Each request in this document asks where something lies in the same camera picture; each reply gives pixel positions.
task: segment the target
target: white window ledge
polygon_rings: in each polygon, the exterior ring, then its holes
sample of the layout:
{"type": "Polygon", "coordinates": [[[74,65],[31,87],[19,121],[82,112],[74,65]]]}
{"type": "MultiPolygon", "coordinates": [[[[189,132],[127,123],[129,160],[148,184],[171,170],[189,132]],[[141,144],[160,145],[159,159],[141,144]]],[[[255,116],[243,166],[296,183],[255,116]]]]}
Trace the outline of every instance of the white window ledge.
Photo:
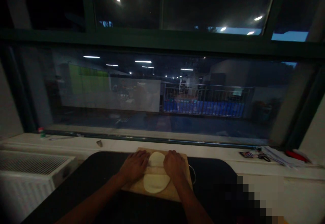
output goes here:
{"type": "Polygon", "coordinates": [[[158,150],[176,150],[188,157],[221,159],[227,162],[239,175],[283,176],[306,180],[325,181],[325,169],[312,164],[305,167],[290,169],[276,162],[260,159],[243,158],[238,148],[222,148],[181,144],[152,143],[126,140],[96,139],[75,137],[71,139],[50,140],[64,136],[48,136],[40,139],[39,134],[21,134],[1,142],[3,150],[19,150],[76,156],[85,160],[98,151],[135,152],[138,147],[158,150]],[[96,141],[101,140],[103,147],[96,141]]]}

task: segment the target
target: black table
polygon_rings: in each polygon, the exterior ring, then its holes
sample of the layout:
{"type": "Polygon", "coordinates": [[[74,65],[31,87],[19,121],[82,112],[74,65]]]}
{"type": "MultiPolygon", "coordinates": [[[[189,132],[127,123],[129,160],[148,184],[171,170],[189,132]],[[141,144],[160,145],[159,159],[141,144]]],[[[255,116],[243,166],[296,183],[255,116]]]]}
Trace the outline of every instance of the black table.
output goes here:
{"type": "MultiPolygon", "coordinates": [[[[23,223],[55,223],[116,174],[127,156],[106,151],[91,155],[23,223]]],[[[236,216],[250,216],[251,220],[258,220],[255,223],[265,223],[265,218],[260,217],[265,216],[265,210],[259,209],[254,194],[237,184],[237,174],[227,163],[193,157],[188,161],[196,172],[193,191],[215,223],[236,223],[236,216]]],[[[95,223],[137,222],[187,221],[181,203],[124,191],[118,192],[95,220],[95,223]]]]}

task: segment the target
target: radiator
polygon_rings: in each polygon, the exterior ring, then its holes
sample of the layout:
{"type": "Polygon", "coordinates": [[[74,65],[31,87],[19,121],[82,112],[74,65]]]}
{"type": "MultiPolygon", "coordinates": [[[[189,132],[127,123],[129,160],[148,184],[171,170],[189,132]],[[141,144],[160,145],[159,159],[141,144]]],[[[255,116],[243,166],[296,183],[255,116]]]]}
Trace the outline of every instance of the radiator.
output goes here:
{"type": "Polygon", "coordinates": [[[0,151],[1,205],[10,220],[21,223],[77,167],[75,157],[0,151]]]}

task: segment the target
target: paper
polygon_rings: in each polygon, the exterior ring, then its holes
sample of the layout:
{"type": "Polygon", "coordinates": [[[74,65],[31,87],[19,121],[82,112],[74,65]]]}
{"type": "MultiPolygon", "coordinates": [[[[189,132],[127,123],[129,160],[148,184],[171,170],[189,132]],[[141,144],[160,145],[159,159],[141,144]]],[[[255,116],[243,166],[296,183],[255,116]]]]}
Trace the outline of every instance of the paper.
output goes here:
{"type": "Polygon", "coordinates": [[[280,151],[271,148],[270,146],[261,147],[263,153],[265,153],[270,159],[280,163],[281,165],[294,168],[294,167],[303,167],[305,166],[305,162],[301,160],[297,160],[295,158],[291,158],[286,156],[280,151]]]}

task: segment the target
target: hand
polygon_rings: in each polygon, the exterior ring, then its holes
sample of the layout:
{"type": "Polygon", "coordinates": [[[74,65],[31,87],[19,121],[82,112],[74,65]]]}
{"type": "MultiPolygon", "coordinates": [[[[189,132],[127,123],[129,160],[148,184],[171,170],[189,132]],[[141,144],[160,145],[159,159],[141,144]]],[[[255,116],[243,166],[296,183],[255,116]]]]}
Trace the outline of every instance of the hand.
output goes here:
{"type": "Polygon", "coordinates": [[[173,183],[186,180],[185,160],[175,150],[168,151],[164,159],[164,168],[173,183]]]}
{"type": "Polygon", "coordinates": [[[142,177],[148,165],[149,156],[150,153],[147,153],[145,150],[130,154],[117,175],[123,179],[125,184],[136,181],[142,177]]]}

